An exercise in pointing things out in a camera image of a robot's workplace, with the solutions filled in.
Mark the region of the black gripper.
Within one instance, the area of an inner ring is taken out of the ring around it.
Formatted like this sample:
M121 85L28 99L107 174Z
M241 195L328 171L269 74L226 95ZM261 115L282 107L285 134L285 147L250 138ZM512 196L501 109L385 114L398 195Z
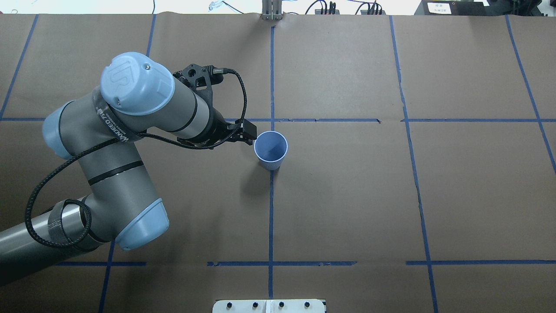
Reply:
M243 142L253 145L258 137L256 125L247 119L238 119L235 123L226 122L224 117L216 109L210 110L208 124L195 137L189 138L189 145L196 147L207 147L224 142Z

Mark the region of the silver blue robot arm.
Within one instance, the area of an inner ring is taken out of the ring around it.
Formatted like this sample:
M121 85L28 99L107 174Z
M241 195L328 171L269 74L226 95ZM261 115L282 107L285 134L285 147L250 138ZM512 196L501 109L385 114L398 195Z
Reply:
M24 222L1 232L1 285L114 241L130 251L169 228L163 200L135 146L147 137L191 150L252 145L257 128L238 71L189 65L171 73L139 52L114 57L99 86L44 120L47 146L64 163L34 188ZM78 162L91 194L32 217L42 188Z

